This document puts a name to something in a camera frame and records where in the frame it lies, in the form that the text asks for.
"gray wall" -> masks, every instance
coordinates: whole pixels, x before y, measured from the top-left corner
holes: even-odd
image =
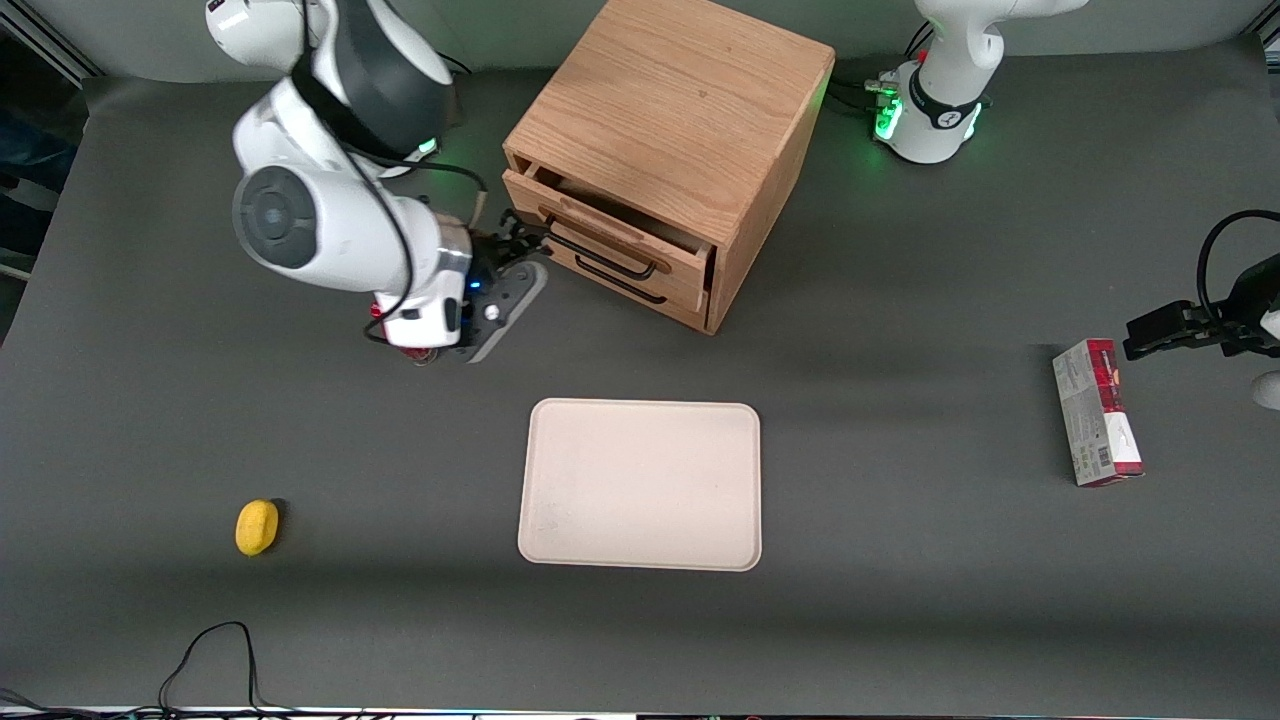
[[[178,82],[256,79],[205,31],[202,0],[28,0],[111,74]],[[901,50],[910,0],[719,0],[836,47]],[[477,68],[557,65],[603,0],[393,0],[442,53]],[[1076,13],[1004,26],[1015,55],[1180,50],[1236,35],[1267,0],[1093,0]]]

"white tray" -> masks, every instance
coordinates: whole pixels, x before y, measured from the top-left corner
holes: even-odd
[[[760,419],[746,405],[544,400],[520,510],[532,562],[750,570]]]

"wooden cabinet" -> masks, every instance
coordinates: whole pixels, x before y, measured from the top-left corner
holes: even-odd
[[[708,0],[609,0],[512,131],[552,260],[716,333],[782,211],[831,47]]]

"yellow sponge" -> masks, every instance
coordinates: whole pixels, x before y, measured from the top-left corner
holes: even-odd
[[[270,500],[255,500],[241,510],[236,520],[236,547],[253,557],[275,542],[280,527],[280,510]]]

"red and white box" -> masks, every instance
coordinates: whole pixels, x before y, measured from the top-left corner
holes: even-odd
[[[1075,484],[1098,488],[1143,474],[1142,456],[1120,401],[1116,343],[1087,340],[1053,359],[1071,443]]]

